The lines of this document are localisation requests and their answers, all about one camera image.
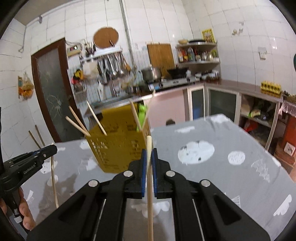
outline brown door frame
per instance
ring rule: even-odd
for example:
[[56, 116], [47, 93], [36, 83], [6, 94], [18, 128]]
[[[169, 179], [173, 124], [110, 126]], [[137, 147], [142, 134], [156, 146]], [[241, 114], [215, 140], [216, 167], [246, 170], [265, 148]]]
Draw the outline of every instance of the brown door frame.
[[37, 65], [37, 59], [40, 58], [41, 56], [43, 56], [44, 54], [54, 50], [54, 49], [58, 49], [58, 53], [59, 53], [59, 64], [61, 67], [61, 73], [62, 73], [62, 78], [63, 78], [63, 83], [64, 83], [64, 87], [66, 90], [66, 94], [68, 96], [68, 100], [69, 100], [69, 104], [72, 107], [72, 109], [74, 110], [75, 114], [79, 117], [79, 119], [81, 120], [82, 123], [84, 123], [82, 116], [77, 108], [77, 105], [75, 103], [75, 99], [73, 96], [73, 92], [71, 89], [71, 85], [69, 82], [69, 77], [68, 77], [68, 73], [67, 73], [67, 69], [68, 69], [68, 61], [67, 61], [67, 53], [66, 53], [66, 39], [60, 39], [46, 47], [44, 47], [43, 49], [39, 50], [38, 52], [36, 52], [35, 54], [33, 54], [31, 56], [31, 61], [32, 61], [32, 73], [33, 73], [33, 80], [34, 80], [34, 85], [35, 85], [35, 90], [36, 90], [36, 96], [38, 99], [38, 103], [40, 105], [40, 109], [43, 115], [43, 118], [45, 120], [46, 126], [54, 140], [54, 142], [62, 142], [59, 134], [57, 133], [54, 124], [52, 122], [52, 119], [50, 117], [50, 114], [48, 112], [46, 103], [45, 103], [45, 99], [44, 99], [44, 95], [43, 95], [43, 91], [41, 88], [41, 84], [40, 84], [40, 79], [39, 79], [39, 73], [38, 73], [38, 65]]

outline blue gripper pad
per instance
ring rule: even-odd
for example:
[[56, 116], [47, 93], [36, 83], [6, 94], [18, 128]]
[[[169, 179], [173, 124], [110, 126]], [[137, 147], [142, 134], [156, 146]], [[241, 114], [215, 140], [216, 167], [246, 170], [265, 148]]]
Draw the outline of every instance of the blue gripper pad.
[[143, 159], [143, 171], [142, 171], [142, 183], [141, 183], [141, 193], [142, 197], [145, 196], [145, 185], [146, 185], [146, 170], [147, 170], [147, 152], [143, 150], [142, 152]]
[[152, 161], [152, 173], [153, 173], [153, 188], [154, 188], [154, 196], [157, 196], [157, 174], [156, 174], [156, 148], [152, 150], [151, 153], [151, 161]]

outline round cutting board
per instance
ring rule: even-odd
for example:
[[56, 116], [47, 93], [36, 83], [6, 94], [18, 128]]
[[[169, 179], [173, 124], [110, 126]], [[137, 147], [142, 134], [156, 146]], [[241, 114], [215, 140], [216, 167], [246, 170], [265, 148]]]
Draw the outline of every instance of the round cutting board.
[[94, 34], [94, 44], [101, 49], [111, 47], [110, 40], [115, 45], [118, 41], [119, 35], [114, 28], [104, 27], [100, 28]]

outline ceiling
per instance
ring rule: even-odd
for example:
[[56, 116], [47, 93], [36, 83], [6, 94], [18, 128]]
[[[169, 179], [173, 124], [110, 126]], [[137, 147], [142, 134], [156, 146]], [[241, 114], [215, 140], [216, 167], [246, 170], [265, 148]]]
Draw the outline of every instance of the ceiling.
[[45, 12], [72, 0], [29, 0], [16, 14], [15, 19], [27, 25]]

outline silver screw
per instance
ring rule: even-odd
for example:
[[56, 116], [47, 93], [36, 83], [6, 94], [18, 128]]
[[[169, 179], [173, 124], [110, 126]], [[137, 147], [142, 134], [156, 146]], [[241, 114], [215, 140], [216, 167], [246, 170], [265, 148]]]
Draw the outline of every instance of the silver screw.
[[92, 188], [96, 187], [98, 184], [99, 183], [98, 183], [97, 180], [91, 180], [91, 181], [89, 181], [89, 186], [92, 187]]
[[167, 171], [165, 173], [168, 177], [173, 177], [176, 173], [174, 171]]
[[133, 172], [127, 170], [127, 171], [125, 171], [125, 172], [123, 173], [123, 175], [124, 175], [125, 177], [131, 177], [131, 176], [133, 175]]
[[209, 185], [211, 185], [211, 182], [209, 180], [202, 180], [201, 184], [204, 186], [204, 187], [208, 187]]

